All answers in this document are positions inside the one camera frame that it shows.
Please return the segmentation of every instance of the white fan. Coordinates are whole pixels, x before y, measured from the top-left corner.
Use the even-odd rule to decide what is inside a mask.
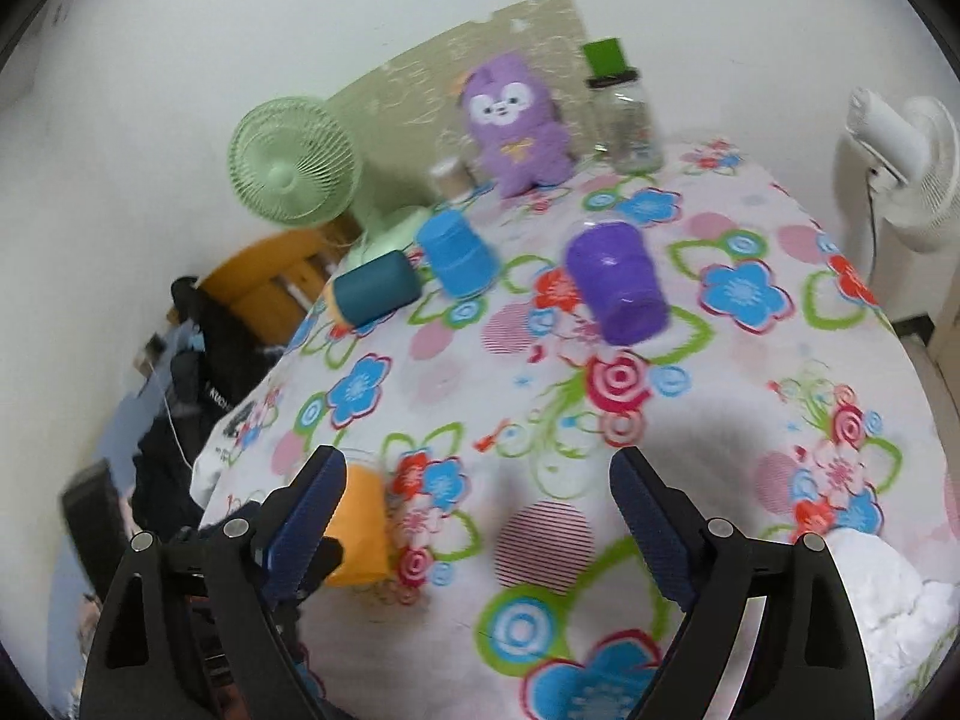
[[[960,240],[960,137],[939,100],[910,98],[901,117],[880,95],[854,89],[847,132],[889,170],[871,180],[872,195],[906,247]]]

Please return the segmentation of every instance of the plush toy face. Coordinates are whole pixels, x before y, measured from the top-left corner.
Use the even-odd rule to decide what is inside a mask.
[[[513,143],[553,119],[550,93],[523,59],[506,53],[473,71],[464,85],[467,128],[479,143]]]

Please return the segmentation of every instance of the metal screw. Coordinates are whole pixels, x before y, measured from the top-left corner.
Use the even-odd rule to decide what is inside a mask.
[[[140,533],[130,539],[130,546],[133,547],[133,552],[143,552],[145,549],[150,549],[152,543],[154,543],[154,537],[146,531],[140,531]]]
[[[246,519],[232,519],[224,525],[224,534],[227,538],[240,538],[250,529],[250,524]]]
[[[824,549],[827,549],[827,543],[816,533],[804,533],[803,546],[811,552],[823,552]]]
[[[714,517],[710,522],[707,522],[707,530],[717,538],[730,538],[733,535],[733,525],[722,517]]]

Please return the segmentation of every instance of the green fan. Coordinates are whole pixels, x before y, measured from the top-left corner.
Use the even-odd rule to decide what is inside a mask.
[[[315,98],[270,100],[246,114],[230,141],[229,172],[240,201],[278,224],[317,226],[349,208],[364,230],[347,257],[351,268],[408,247],[430,218],[426,208],[383,218],[362,189],[363,160],[352,139]]]

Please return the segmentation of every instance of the green block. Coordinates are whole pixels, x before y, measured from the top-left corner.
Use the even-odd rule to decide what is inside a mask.
[[[594,76],[615,76],[627,70],[627,60],[623,56],[618,38],[597,40],[584,44],[584,56]]]

